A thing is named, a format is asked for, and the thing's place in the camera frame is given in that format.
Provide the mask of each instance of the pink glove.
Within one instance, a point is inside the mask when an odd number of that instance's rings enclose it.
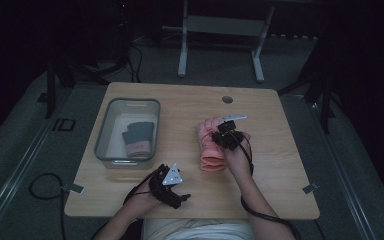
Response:
[[[198,138],[201,147],[201,170],[214,172],[223,170],[227,166],[224,160],[223,149],[211,138],[213,132],[218,132],[217,126],[219,124],[217,117],[207,119],[198,124]]]

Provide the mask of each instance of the clear plastic tray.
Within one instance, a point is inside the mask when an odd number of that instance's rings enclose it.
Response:
[[[108,103],[95,145],[95,156],[107,168],[149,169],[157,147],[160,102],[156,99],[115,98]],[[154,123],[150,154],[128,157],[123,132],[132,123]]]

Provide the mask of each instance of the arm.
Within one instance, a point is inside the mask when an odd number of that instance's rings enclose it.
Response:
[[[248,140],[251,137],[247,133],[244,133],[244,136]],[[248,142],[244,139],[241,144],[249,155],[250,146],[248,146]],[[248,160],[242,149],[239,146],[234,151],[225,149],[224,154],[229,170],[235,178],[247,205],[256,212],[278,217],[252,178]],[[289,228],[283,224],[250,214],[248,214],[248,218],[256,239],[295,239]]]
[[[144,184],[138,188],[136,193],[148,192],[148,181],[144,182]],[[97,234],[94,240],[120,239],[133,221],[141,218],[151,209],[161,204],[162,203],[151,193],[132,195],[132,197],[130,197],[130,199],[114,214],[107,225],[105,225],[105,227]]]

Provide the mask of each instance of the person's right hand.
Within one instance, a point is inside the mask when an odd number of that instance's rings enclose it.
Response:
[[[248,144],[248,141],[251,139],[251,135],[246,132],[242,133],[244,135],[244,139],[242,140],[241,145],[247,151],[248,156],[251,157],[251,146]],[[248,159],[240,146],[237,146],[233,151],[225,148],[224,156],[230,172],[236,179],[239,177],[251,176]]]

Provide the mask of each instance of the small round hole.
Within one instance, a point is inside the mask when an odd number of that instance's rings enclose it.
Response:
[[[223,100],[224,103],[232,103],[233,102],[233,98],[230,97],[230,96],[224,96],[221,100]]]

